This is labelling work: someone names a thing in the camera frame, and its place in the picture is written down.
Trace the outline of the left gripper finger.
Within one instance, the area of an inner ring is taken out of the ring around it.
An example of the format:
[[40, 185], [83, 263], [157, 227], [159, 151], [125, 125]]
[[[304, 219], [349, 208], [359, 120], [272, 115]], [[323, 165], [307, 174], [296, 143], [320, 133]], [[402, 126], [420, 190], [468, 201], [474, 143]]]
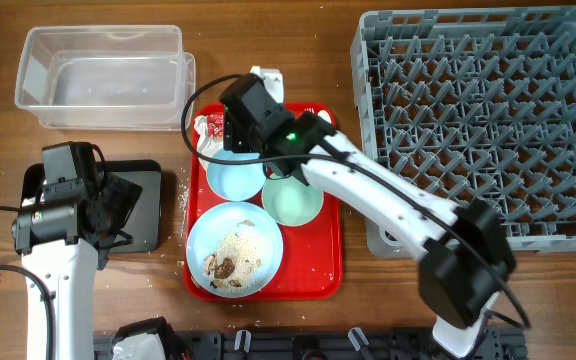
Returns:
[[81, 225], [84, 239], [97, 250], [110, 250], [121, 229], [118, 215], [100, 200], [80, 203]]
[[141, 193], [142, 187], [129, 180], [110, 172], [104, 175], [100, 200], [108, 235], [118, 234], [126, 225]]

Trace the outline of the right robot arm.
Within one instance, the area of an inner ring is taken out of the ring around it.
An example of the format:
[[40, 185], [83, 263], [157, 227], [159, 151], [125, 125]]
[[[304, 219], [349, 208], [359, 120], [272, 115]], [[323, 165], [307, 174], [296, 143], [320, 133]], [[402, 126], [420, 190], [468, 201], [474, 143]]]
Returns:
[[516, 268], [497, 211], [415, 187], [320, 116], [278, 103], [255, 74], [230, 79], [219, 97], [225, 146], [258, 153], [274, 173], [337, 197], [390, 233], [417, 263], [419, 295], [437, 317], [435, 342], [453, 358], [472, 355]]

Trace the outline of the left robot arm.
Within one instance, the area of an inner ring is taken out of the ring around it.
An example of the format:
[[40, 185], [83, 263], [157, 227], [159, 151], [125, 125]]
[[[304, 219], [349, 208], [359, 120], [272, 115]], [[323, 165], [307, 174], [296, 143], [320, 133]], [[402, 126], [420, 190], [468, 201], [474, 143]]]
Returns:
[[37, 189], [13, 223], [15, 250], [33, 275], [28, 286], [27, 356], [91, 359], [93, 288], [109, 251], [129, 245], [124, 227], [142, 188], [111, 174], [100, 148], [66, 142], [43, 148]]

